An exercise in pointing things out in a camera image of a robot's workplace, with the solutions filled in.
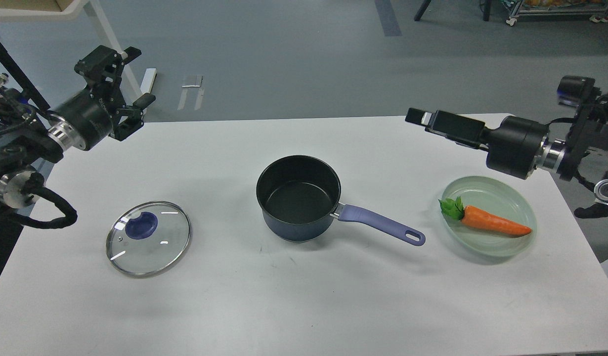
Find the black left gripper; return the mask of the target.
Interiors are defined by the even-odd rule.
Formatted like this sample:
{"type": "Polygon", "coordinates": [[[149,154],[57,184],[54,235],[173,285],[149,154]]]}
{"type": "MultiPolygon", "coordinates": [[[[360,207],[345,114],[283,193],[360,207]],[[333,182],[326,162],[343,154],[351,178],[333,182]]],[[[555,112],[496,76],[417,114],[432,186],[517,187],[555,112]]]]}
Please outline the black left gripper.
{"type": "Polygon", "coordinates": [[[117,52],[99,45],[76,63],[74,71],[87,87],[48,111],[49,136],[63,151],[89,151],[109,135],[122,141],[143,127],[146,108],[156,96],[144,93],[127,105],[120,88],[124,67],[141,54],[132,46],[117,52]]]}

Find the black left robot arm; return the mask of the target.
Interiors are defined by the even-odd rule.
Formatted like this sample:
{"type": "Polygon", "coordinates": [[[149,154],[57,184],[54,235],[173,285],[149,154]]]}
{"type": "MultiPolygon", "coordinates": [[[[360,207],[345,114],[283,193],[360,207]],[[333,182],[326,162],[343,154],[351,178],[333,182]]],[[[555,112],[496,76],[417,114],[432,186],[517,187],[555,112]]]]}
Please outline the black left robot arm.
{"type": "Polygon", "coordinates": [[[141,55],[99,45],[74,66],[86,86],[51,107],[0,43],[0,222],[32,228],[65,228],[76,210],[45,185],[37,160],[57,164],[69,148],[89,151],[106,137],[124,140],[143,127],[155,101],[140,94],[128,104],[121,91],[124,68],[141,55]]]}

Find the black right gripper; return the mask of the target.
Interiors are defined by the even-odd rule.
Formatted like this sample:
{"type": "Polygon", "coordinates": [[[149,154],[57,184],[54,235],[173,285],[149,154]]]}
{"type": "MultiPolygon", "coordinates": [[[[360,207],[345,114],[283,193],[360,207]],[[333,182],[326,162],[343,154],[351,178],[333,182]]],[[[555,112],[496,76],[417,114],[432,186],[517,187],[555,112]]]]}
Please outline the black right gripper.
{"type": "Polygon", "coordinates": [[[408,108],[405,121],[458,145],[487,150],[485,164],[489,169],[519,179],[527,179],[535,169],[535,160],[549,131],[546,124],[514,116],[504,118],[498,128],[485,129],[480,120],[417,108],[408,108]]]}

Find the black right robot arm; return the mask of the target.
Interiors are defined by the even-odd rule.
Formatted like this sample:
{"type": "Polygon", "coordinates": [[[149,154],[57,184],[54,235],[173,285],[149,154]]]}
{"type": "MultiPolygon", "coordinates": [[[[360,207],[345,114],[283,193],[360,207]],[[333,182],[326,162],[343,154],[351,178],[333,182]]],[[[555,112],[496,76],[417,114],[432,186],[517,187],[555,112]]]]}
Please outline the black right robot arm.
{"type": "Polygon", "coordinates": [[[410,108],[405,120],[456,144],[487,153],[485,165],[494,171],[526,179],[535,169],[577,180],[595,197],[593,205],[577,208],[580,219],[608,217],[608,167],[598,182],[579,172],[582,159],[597,150],[608,152],[608,92],[596,87],[595,79],[575,75],[562,77],[557,88],[559,104],[575,108],[575,115],[555,119],[570,125],[564,139],[550,140],[550,124],[516,116],[505,117],[500,126],[486,124],[448,111],[434,113],[410,108]]]}

